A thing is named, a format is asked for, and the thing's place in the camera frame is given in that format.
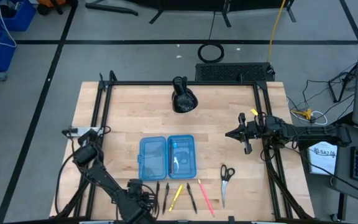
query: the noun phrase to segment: scissor blade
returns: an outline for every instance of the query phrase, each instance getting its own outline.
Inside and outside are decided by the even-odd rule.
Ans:
[[[227,185],[227,181],[222,181],[222,204],[223,204],[223,208],[225,206],[225,201],[226,201],[226,185]]]

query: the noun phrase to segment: blue plastic box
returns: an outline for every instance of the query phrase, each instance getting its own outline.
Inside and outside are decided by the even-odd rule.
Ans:
[[[196,152],[191,135],[143,138],[140,140],[139,179],[190,179],[196,176]]]
[[[13,41],[4,33],[0,32],[1,43],[14,45]],[[0,72],[6,72],[11,64],[15,48],[0,44]]]
[[[11,0],[14,4],[23,2],[17,10],[15,17],[3,18],[6,28],[9,31],[25,31],[29,28],[32,18],[35,15],[35,8],[29,0]]]

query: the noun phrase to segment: sticker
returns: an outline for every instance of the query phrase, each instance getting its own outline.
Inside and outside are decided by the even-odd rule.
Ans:
[[[251,112],[252,112],[255,116],[258,116],[258,112],[256,112],[255,109],[252,109]]]

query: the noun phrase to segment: transparent blue case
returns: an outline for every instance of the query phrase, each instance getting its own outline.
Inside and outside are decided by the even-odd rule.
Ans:
[[[195,142],[192,135],[143,138],[140,140],[139,178],[163,180],[190,179],[197,174]]]

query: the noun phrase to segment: scissors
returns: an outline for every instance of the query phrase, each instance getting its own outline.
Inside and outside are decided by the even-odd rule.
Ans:
[[[221,179],[222,179],[222,203],[223,208],[225,204],[225,193],[226,193],[226,185],[229,182],[230,178],[236,173],[233,168],[227,168],[226,165],[222,165],[221,167]]]

